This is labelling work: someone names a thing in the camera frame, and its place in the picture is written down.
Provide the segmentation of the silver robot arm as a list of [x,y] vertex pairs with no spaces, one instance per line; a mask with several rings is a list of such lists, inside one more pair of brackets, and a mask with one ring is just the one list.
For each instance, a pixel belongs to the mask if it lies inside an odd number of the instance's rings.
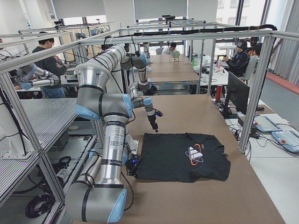
[[[131,54],[123,44],[116,44],[78,65],[75,68],[79,80],[77,115],[89,120],[103,118],[106,122],[119,121],[127,124],[132,117],[132,110],[144,107],[152,129],[157,131],[156,117],[162,116],[162,113],[155,110],[150,97],[141,98],[138,95],[138,92],[152,87],[146,74],[147,66],[146,53]],[[139,79],[126,84],[127,93],[105,92],[106,84],[117,72],[123,71],[130,78],[134,77],[133,69],[136,69]]]
[[76,113],[106,122],[103,152],[93,154],[83,177],[75,181],[65,196],[68,215],[81,222],[117,223],[121,220],[127,190],[121,182],[121,167],[126,124],[132,109],[142,107],[143,100],[132,101],[128,94],[103,93],[101,90],[79,90]]

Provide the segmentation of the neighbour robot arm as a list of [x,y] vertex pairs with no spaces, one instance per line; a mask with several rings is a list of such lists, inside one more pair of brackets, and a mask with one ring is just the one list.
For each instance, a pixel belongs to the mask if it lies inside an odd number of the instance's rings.
[[26,73],[25,76],[14,77],[15,82],[22,89],[29,90],[35,86],[55,86],[60,79],[57,75],[37,67],[34,63],[20,68]]

